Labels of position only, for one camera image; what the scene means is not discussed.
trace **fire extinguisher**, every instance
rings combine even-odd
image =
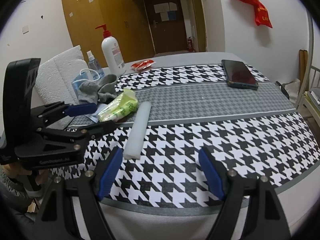
[[[195,49],[193,48],[193,41],[192,41],[191,37],[188,38],[188,51],[189,52],[194,52],[195,51]]]

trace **blue face mask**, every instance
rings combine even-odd
[[[79,96],[79,87],[80,85],[85,82],[85,81],[97,81],[99,80],[100,78],[102,78],[100,76],[100,74],[93,70],[93,69],[90,69],[90,68],[84,68],[80,71],[80,74],[72,81],[72,87],[73,87],[73,90],[75,91],[76,93],[76,96],[78,97]]]

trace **wall switch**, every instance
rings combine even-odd
[[[29,26],[28,25],[27,26],[23,26],[22,27],[22,34],[26,34],[28,32],[29,32]]]

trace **floor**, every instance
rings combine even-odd
[[[311,113],[305,106],[300,106],[298,112],[302,115],[303,119],[306,121],[311,132],[313,133],[317,143],[320,145],[320,127],[316,123],[316,120],[312,117]]]

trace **gray sock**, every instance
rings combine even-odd
[[[80,104],[100,102],[105,103],[108,99],[116,98],[117,76],[113,74],[106,75],[97,81],[84,81],[78,90],[78,99]]]
[[[84,81],[78,90],[78,99],[80,104],[98,104],[98,90],[99,85],[97,81]]]
[[[115,99],[117,97],[116,93],[116,83],[117,76],[113,74],[109,74],[100,79],[99,86],[100,89],[98,91],[99,101],[105,103],[108,99]]]

